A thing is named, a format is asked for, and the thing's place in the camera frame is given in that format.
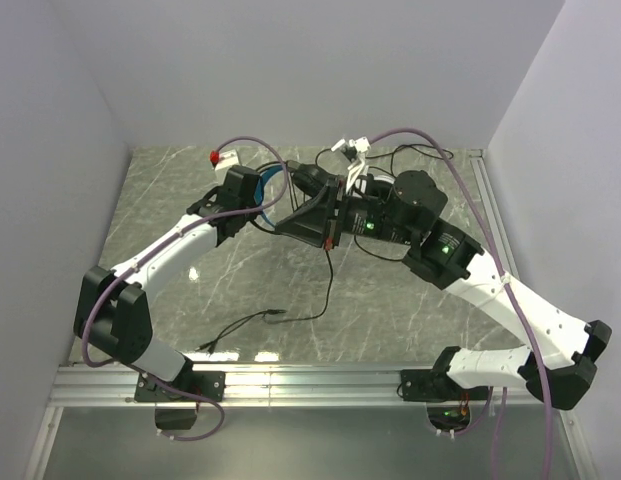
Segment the black blue headphones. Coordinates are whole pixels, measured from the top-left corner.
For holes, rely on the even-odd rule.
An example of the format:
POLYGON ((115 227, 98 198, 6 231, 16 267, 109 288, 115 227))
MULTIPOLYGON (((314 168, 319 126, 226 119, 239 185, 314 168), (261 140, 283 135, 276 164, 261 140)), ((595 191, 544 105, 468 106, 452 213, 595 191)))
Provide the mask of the black blue headphones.
MULTIPOLYGON (((339 209, 343 196, 345 194, 344 180, 341 177, 337 175, 329 174, 326 170, 316 165, 297 164, 294 162, 288 162, 286 179, 288 180, 288 189, 291 191, 291 193, 294 193, 295 189, 299 189, 306 196, 309 197, 308 200, 316 196, 320 192, 320 190, 326 185, 338 186, 339 191, 338 191, 337 201, 338 201, 338 209, 339 209)), ((303 204, 300 204, 297 207, 293 208, 291 214, 303 204)), ((250 221, 250 223, 255 228, 257 228, 258 230, 264 233, 267 233, 270 235, 277 235, 274 232, 274 227, 277 222, 273 224, 270 230, 267 230, 264 227, 261 227, 255 220, 250 221)))

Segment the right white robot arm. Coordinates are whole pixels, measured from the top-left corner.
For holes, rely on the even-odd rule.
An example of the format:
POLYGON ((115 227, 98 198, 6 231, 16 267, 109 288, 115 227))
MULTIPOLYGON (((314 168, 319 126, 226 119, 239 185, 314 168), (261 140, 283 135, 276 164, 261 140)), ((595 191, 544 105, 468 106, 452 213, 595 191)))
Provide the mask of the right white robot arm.
POLYGON ((344 234, 403 244, 401 262, 414 275, 476 307, 521 341, 505 350, 445 348, 429 369, 401 372, 406 401, 486 398, 491 387, 526 389, 553 408, 571 410, 590 389, 596 360, 612 330, 555 307, 507 272, 469 234, 441 219, 448 198, 424 171, 396 179, 346 178, 300 165, 292 183, 307 200, 279 221, 277 233, 330 250, 344 234))

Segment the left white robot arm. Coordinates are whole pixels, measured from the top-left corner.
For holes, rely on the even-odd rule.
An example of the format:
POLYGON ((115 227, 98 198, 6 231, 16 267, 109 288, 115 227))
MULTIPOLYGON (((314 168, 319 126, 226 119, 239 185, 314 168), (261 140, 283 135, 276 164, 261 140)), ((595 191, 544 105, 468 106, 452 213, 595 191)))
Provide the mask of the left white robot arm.
POLYGON ((191 205, 167 233, 131 259, 110 269, 91 268, 83 277, 74 333, 81 340, 84 363, 94 347, 172 393, 196 393, 193 363, 155 338, 149 305, 166 284, 199 257, 236 235, 258 213, 261 176, 235 165, 221 185, 191 205))

